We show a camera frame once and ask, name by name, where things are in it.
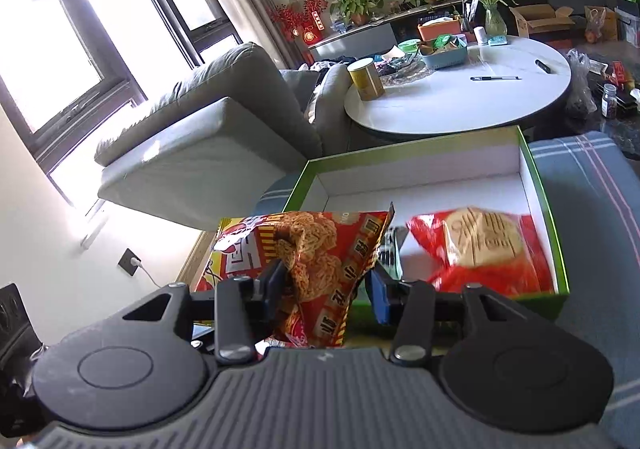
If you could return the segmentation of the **wall power socket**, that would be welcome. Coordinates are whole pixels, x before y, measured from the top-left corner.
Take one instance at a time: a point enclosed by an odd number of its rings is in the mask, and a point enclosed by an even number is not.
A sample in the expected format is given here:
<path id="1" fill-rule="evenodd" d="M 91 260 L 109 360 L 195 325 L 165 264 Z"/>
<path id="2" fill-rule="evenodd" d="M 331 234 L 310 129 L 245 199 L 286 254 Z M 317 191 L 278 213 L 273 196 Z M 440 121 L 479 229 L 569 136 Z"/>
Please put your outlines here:
<path id="1" fill-rule="evenodd" d="M 141 267 L 141 261 L 138 256 L 134 255 L 132 250 L 127 249 L 122 254 L 122 257 L 119 258 L 117 266 L 122 268 L 125 273 L 128 273 L 130 277 L 133 277 L 137 269 Z"/>

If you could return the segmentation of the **black marker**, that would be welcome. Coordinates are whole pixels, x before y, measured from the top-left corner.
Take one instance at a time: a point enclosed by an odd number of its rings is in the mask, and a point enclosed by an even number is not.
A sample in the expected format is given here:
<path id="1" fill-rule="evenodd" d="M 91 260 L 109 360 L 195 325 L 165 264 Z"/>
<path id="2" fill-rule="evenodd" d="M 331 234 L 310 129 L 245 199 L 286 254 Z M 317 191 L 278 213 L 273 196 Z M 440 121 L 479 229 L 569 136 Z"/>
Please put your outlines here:
<path id="1" fill-rule="evenodd" d="M 535 64 L 538 66 L 538 68 L 540 68 L 541 70 L 543 70 L 547 74 L 552 74 L 553 73 L 551 66 L 549 66 L 548 64 L 545 64 L 541 60 L 536 59 L 535 60 Z"/>

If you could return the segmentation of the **red bag with round cake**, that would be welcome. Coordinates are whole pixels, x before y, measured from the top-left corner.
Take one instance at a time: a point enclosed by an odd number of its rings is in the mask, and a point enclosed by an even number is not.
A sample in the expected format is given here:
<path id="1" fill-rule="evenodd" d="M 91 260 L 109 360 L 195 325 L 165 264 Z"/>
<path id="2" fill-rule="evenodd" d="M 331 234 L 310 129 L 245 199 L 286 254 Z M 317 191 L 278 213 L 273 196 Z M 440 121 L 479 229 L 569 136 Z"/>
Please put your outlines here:
<path id="1" fill-rule="evenodd" d="M 508 297 L 553 290 L 532 216 L 468 206 L 413 216 L 407 228 L 438 262 L 427 282 L 439 292 L 470 283 Z"/>

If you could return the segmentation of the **yellow tin can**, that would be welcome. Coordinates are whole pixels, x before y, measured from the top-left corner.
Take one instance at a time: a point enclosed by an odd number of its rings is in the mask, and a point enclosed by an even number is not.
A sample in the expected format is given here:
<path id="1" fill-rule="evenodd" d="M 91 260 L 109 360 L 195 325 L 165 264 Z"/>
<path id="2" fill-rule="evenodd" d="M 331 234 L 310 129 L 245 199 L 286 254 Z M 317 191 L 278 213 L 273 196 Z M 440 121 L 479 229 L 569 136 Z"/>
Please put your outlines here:
<path id="1" fill-rule="evenodd" d="M 385 90 L 372 58 L 352 62 L 347 71 L 362 101 L 371 101 L 383 96 Z"/>

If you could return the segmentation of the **dark round side table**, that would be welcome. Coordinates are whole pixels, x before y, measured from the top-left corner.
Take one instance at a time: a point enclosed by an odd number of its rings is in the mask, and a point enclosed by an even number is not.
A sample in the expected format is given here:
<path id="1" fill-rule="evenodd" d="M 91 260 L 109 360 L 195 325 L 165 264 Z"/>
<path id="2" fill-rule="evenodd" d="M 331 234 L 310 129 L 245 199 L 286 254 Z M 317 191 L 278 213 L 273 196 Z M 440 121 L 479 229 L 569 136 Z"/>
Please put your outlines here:
<path id="1" fill-rule="evenodd" d="M 585 53 L 590 60 L 605 63 L 608 71 L 613 71 L 613 63 L 620 62 L 625 72 L 634 80 L 634 85 L 639 87 L 639 49 L 634 48 L 628 42 L 597 42 L 576 44 L 575 48 Z M 618 102 L 626 104 L 627 109 L 617 108 L 616 117 L 606 118 L 601 113 L 602 87 L 605 79 L 601 75 L 590 73 L 588 85 L 591 89 L 593 101 L 598 109 L 591 113 L 585 120 L 576 120 L 569 116 L 564 118 L 564 126 L 573 134 L 585 134 L 587 131 L 601 131 L 611 138 L 620 151 L 631 161 L 639 161 L 639 109 L 631 109 L 631 105 L 639 103 L 627 94 L 627 89 L 618 92 Z"/>

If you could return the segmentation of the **grey sofa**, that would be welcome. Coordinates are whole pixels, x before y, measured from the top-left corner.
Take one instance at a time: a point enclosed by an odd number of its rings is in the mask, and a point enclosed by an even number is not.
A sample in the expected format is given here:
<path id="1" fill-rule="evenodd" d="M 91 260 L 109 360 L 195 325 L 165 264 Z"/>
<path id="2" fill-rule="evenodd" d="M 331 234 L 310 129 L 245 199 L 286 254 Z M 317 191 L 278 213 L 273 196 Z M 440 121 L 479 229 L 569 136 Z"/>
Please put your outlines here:
<path id="1" fill-rule="evenodd" d="M 348 148 L 352 79 L 279 70 L 248 42 L 193 70 L 102 141 L 100 198 L 193 229 L 246 216 L 276 181 Z"/>

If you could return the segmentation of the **window frame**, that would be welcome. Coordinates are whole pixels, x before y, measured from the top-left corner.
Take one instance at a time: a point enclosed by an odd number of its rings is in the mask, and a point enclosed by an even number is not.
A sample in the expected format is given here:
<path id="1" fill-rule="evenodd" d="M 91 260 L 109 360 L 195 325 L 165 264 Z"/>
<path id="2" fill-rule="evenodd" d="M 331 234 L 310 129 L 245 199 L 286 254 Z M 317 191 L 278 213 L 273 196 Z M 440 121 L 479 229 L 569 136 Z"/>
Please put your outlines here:
<path id="1" fill-rule="evenodd" d="M 240 36 L 218 0 L 1 0 L 1 106 L 43 172 Z"/>

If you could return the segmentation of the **green cracker snack bag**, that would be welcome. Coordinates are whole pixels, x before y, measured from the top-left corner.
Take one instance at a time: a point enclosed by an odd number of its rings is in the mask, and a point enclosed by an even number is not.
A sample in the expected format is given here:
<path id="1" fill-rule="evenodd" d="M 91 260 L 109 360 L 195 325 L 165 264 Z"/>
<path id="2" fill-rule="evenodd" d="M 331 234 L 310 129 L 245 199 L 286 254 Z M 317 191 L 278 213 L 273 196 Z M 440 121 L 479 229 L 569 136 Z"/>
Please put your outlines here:
<path id="1" fill-rule="evenodd" d="M 390 226 L 387 228 L 378 247 L 378 262 L 392 279 L 401 280 L 404 277 L 400 260 L 400 250 L 404 245 L 409 230 L 406 226 Z"/>

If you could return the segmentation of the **green cardboard box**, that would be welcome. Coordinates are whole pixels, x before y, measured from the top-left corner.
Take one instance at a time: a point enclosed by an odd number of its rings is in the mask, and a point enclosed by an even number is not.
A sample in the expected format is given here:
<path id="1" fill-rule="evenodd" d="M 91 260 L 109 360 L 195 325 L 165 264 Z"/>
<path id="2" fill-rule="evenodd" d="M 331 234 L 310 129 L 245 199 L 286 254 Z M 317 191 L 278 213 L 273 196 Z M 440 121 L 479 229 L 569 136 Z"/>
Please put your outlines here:
<path id="1" fill-rule="evenodd" d="M 532 217 L 553 289 L 521 297 L 542 317 L 559 318 L 568 295 L 562 247 L 533 154 L 516 126 L 380 146 L 307 163 L 285 210 L 395 211 L 393 223 L 475 206 Z"/>

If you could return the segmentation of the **red flower decoration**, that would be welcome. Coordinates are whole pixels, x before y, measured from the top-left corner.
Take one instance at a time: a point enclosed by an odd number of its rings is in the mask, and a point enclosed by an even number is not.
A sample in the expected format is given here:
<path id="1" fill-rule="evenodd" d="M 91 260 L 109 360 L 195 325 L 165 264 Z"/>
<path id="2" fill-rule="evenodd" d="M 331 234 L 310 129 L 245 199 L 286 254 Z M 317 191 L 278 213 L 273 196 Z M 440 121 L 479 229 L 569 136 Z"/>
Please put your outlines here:
<path id="1" fill-rule="evenodd" d="M 300 39 L 314 45 L 323 38 L 326 26 L 322 14 L 329 8 L 329 0 L 290 0 L 270 10 L 270 19 L 290 42 Z"/>

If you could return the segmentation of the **white round coffee table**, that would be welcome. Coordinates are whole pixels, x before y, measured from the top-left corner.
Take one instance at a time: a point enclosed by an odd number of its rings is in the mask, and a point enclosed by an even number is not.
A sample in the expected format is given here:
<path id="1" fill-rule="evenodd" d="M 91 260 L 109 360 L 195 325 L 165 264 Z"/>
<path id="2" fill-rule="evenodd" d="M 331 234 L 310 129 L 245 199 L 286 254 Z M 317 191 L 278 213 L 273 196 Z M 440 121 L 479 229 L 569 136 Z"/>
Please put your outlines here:
<path id="1" fill-rule="evenodd" d="M 535 64 L 551 66 L 547 74 Z M 520 76 L 522 80 L 472 82 L 471 76 Z M 390 86 L 378 99 L 362 101 L 352 87 L 348 117 L 360 127 L 398 137 L 427 137 L 500 127 L 532 126 L 562 108 L 572 71 L 559 51 L 518 36 L 498 47 L 471 46 L 465 64 L 443 68 L 414 82 Z"/>

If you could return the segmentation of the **clear plastic storage bin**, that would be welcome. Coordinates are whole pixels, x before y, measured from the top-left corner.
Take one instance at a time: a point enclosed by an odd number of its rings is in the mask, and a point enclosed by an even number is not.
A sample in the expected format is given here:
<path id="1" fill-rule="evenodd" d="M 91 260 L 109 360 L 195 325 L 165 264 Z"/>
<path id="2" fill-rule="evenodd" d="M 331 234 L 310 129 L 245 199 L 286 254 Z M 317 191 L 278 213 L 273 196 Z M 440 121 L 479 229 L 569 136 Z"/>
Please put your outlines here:
<path id="1" fill-rule="evenodd" d="M 620 27 L 620 39 L 634 48 L 640 48 L 640 18 L 620 8 L 615 9 Z"/>

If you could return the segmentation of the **black pen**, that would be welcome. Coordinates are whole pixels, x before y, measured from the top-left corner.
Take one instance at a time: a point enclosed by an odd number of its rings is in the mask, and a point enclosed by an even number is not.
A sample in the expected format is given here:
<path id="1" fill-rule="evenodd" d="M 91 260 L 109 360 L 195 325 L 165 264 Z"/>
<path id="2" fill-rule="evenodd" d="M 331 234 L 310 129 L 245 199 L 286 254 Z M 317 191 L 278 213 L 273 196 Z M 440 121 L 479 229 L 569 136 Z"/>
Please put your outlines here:
<path id="1" fill-rule="evenodd" d="M 520 76 L 471 76 L 472 82 L 499 82 L 499 80 L 522 80 Z"/>

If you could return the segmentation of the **blue snack tray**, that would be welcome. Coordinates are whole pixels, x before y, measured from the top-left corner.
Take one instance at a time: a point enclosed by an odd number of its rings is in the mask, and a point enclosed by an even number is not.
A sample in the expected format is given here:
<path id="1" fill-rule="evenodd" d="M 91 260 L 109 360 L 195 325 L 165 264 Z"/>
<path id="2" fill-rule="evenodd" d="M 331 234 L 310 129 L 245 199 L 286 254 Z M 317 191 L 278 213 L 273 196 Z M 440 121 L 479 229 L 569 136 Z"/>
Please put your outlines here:
<path id="1" fill-rule="evenodd" d="M 419 52 L 431 70 L 462 65 L 468 57 L 468 43 L 463 35 L 441 34 L 419 42 Z"/>

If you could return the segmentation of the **brown cardboard box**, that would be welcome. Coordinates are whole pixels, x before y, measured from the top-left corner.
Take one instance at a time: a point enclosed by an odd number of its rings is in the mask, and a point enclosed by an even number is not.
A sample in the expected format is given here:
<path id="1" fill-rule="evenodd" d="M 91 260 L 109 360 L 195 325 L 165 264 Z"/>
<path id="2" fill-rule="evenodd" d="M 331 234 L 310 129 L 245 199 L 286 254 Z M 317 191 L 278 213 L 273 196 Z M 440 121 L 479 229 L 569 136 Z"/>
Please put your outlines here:
<path id="1" fill-rule="evenodd" d="M 511 7 L 510 11 L 520 37 L 568 31 L 575 25 L 570 17 L 574 10 L 570 7 L 555 9 L 552 5 L 542 4 Z"/>

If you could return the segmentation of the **red noodle snack bag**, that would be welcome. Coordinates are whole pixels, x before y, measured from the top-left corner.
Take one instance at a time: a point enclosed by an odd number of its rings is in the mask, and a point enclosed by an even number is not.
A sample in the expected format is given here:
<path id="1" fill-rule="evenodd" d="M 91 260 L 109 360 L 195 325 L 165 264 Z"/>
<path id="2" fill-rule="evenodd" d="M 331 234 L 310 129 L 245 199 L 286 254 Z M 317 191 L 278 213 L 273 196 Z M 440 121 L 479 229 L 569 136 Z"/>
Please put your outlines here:
<path id="1" fill-rule="evenodd" d="M 295 347 L 340 347 L 364 274 L 395 214 L 284 212 L 224 218 L 195 290 L 258 278 L 273 261 L 288 272 L 271 336 Z"/>

